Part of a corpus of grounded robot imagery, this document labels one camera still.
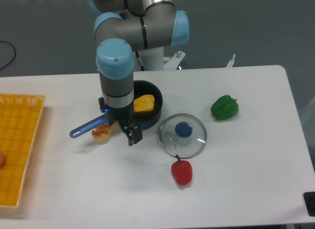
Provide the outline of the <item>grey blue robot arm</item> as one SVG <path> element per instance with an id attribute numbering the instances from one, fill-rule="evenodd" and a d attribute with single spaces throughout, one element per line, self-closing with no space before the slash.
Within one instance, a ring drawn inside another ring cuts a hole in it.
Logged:
<path id="1" fill-rule="evenodd" d="M 109 124 L 118 122 L 129 145 L 142 140 L 133 120 L 134 52 L 174 46 L 189 39 L 189 19 L 173 0 L 88 0 L 94 23 L 100 109 Z"/>

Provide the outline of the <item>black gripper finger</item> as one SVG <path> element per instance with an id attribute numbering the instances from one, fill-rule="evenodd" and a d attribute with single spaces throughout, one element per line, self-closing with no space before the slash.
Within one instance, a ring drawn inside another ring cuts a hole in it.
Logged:
<path id="1" fill-rule="evenodd" d="M 124 127 L 124 133 L 128 138 L 128 145 L 132 146 L 137 144 L 143 139 L 142 129 L 138 124 L 131 123 Z"/>
<path id="2" fill-rule="evenodd" d="M 129 121 L 120 120 L 120 121 L 118 121 L 118 124 L 119 124 L 119 126 L 120 126 L 122 132 L 123 132 L 125 135 L 129 135 L 129 134 L 130 134 Z"/>

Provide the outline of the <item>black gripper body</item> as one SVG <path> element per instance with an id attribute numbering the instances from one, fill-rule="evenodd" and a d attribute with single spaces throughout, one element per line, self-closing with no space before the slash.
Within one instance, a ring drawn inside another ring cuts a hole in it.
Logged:
<path id="1" fill-rule="evenodd" d="M 100 97 L 98 99 L 102 113 L 110 123 L 120 120 L 130 121 L 133 114 L 133 98 L 131 97 Z"/>

